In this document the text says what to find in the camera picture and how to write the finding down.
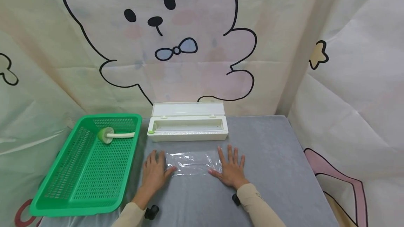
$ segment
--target bear nose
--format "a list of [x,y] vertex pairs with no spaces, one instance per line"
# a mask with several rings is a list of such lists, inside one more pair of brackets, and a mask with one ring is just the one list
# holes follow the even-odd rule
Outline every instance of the bear nose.
[[163,19],[161,17],[156,16],[156,17],[150,18],[147,21],[147,23],[149,24],[149,26],[156,27],[156,26],[161,25],[161,23],[163,23]]

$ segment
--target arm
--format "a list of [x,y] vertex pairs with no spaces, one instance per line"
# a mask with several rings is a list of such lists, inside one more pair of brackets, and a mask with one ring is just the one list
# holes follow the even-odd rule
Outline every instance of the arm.
[[111,227],[140,227],[144,219],[147,204],[173,172],[175,172],[175,167],[164,171],[164,151],[159,153],[157,160],[155,156],[156,150],[153,150],[147,156],[147,160],[143,163],[141,187],[139,187],[133,200],[125,206],[119,218]]
[[285,224],[261,198],[255,186],[244,177],[245,156],[241,156],[239,165],[237,148],[234,149],[233,156],[231,145],[228,145],[229,162],[226,162],[220,147],[218,148],[218,153],[223,172],[219,173],[215,170],[210,170],[209,173],[217,177],[223,184],[234,187],[237,190],[237,197],[245,211],[250,215],[253,225],[255,227],[284,227]]
[[285,224],[280,220],[271,207],[261,198],[253,184],[242,185],[237,190],[243,208],[250,215],[255,227],[284,227]]

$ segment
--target white tube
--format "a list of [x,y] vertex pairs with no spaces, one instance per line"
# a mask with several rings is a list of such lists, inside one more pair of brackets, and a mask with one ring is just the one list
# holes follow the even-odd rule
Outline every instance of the white tube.
[[130,133],[107,133],[108,138],[133,138],[135,136],[134,132]]

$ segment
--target white plastic box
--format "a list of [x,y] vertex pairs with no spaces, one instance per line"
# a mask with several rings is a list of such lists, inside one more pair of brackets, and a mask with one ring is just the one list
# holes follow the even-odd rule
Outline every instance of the white plastic box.
[[153,142],[225,140],[223,102],[154,103],[147,136]]

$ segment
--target bear eye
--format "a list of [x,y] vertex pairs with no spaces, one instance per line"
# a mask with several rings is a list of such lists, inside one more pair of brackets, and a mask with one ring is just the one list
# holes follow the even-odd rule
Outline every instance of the bear eye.
[[175,9],[175,0],[164,0],[164,5],[167,7],[167,9],[174,10]]
[[127,18],[127,20],[129,22],[135,22],[136,21],[136,14],[131,9],[126,9],[124,14],[125,14],[125,18]]

